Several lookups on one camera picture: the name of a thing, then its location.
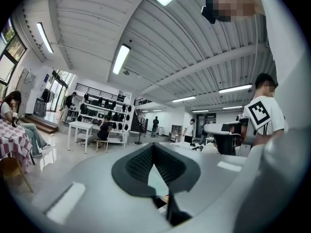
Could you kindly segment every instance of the wooden chair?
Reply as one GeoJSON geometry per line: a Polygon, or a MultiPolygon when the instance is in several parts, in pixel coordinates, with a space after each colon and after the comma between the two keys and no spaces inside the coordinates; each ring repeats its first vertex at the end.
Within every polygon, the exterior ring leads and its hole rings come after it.
{"type": "Polygon", "coordinates": [[[21,174],[29,190],[33,192],[32,188],[30,187],[30,184],[28,183],[26,177],[23,174],[23,171],[22,171],[20,162],[17,159],[16,153],[15,153],[15,157],[3,158],[0,161],[0,171],[2,172],[4,177],[15,177],[21,174]]]}
{"type": "Polygon", "coordinates": [[[109,140],[109,135],[110,135],[110,133],[108,134],[108,137],[107,137],[107,140],[106,140],[106,141],[102,141],[102,140],[99,140],[99,139],[96,140],[96,152],[98,152],[98,144],[99,144],[100,142],[103,142],[103,143],[104,143],[104,146],[105,146],[105,143],[106,143],[106,152],[108,152],[108,140],[109,140]]]}

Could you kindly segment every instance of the staircase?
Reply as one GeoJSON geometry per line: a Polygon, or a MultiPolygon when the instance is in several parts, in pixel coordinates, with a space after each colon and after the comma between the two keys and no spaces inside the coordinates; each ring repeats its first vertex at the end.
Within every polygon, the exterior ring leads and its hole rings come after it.
{"type": "Polygon", "coordinates": [[[58,131],[58,127],[52,124],[49,124],[43,120],[40,120],[37,117],[26,115],[21,119],[24,123],[33,123],[38,130],[41,130],[45,133],[52,134],[58,131]]]}
{"type": "Polygon", "coordinates": [[[146,120],[140,110],[135,110],[131,131],[146,133],[148,127],[148,119],[146,120]]]}

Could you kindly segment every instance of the sneaker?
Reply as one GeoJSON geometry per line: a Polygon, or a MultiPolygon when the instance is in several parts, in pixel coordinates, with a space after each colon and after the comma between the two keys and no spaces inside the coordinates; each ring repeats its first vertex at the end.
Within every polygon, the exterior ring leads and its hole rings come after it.
{"type": "Polygon", "coordinates": [[[49,149],[50,147],[51,147],[51,145],[46,143],[41,149],[42,149],[42,150],[47,150],[47,149],[49,149]]]}
{"type": "Polygon", "coordinates": [[[36,155],[33,155],[34,158],[39,158],[42,156],[42,153],[39,153],[39,154],[36,154],[36,155]]]}

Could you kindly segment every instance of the ceiling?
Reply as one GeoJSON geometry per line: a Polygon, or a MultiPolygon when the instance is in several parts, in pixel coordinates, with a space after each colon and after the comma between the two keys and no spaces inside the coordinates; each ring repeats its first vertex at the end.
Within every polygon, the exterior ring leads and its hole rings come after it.
{"type": "Polygon", "coordinates": [[[173,0],[165,7],[156,0],[25,0],[20,20],[24,18],[32,41],[39,44],[35,24],[43,23],[55,53],[36,44],[34,49],[46,59],[62,59],[72,73],[168,106],[188,96],[197,97],[184,102],[191,109],[248,104],[254,89],[223,96],[218,91],[254,83],[261,72],[276,80],[266,47],[265,17],[212,25],[201,15],[204,4],[205,0],[173,0]],[[121,44],[131,51],[115,75],[112,68],[121,44]]]}

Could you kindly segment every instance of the checkered tablecloth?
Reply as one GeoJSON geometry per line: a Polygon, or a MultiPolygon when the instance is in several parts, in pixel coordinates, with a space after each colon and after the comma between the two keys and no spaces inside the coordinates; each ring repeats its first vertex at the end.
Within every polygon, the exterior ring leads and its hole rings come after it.
{"type": "Polygon", "coordinates": [[[18,125],[14,128],[10,122],[0,119],[0,159],[14,151],[17,153],[18,159],[22,161],[23,167],[27,167],[30,163],[29,152],[32,148],[33,146],[23,127],[18,125]],[[9,131],[13,132],[10,139],[4,137],[9,131]]]}

